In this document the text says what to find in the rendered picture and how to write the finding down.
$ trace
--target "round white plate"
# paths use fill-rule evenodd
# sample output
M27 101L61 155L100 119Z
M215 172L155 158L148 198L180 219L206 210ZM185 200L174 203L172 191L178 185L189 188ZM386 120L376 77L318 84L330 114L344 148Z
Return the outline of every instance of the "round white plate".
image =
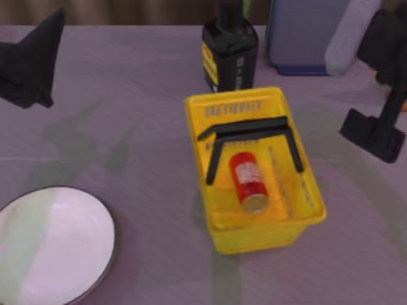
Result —
M92 289L113 257L114 224L70 187L23 195L0 211L0 304L63 305Z

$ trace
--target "can lid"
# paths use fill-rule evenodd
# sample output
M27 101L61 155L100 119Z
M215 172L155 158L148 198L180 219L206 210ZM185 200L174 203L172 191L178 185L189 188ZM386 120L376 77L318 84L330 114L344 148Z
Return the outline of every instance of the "can lid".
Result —
M254 194L247 197L242 206L245 213L256 214L263 211L268 204L268 197L264 194Z

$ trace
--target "black bottle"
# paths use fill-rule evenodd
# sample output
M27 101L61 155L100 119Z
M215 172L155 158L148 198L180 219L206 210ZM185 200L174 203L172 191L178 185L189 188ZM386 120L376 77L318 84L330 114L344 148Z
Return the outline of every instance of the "black bottle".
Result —
M243 17L243 0L218 0L218 17L202 31L203 70L213 92L253 87L259 39Z

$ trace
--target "red can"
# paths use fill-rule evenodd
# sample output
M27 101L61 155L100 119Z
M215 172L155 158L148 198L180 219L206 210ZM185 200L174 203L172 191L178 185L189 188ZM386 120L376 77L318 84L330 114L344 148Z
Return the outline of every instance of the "red can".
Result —
M240 152L229 161L237 197L246 213L259 213L268 204L268 193L256 157Z

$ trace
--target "yellow plastic bin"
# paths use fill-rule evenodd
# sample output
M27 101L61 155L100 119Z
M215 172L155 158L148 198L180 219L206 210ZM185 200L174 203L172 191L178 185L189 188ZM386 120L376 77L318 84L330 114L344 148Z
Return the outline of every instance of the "yellow plastic bin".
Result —
M276 87L196 95L186 99L186 113L197 164L207 227L215 248L235 254L290 245L309 225L322 222L325 206L282 91ZM285 118L293 135L301 170L293 162L284 135L227 142L209 182L217 134L211 126L258 119ZM268 194L261 213L247 214L238 201L228 162L239 152L253 153Z

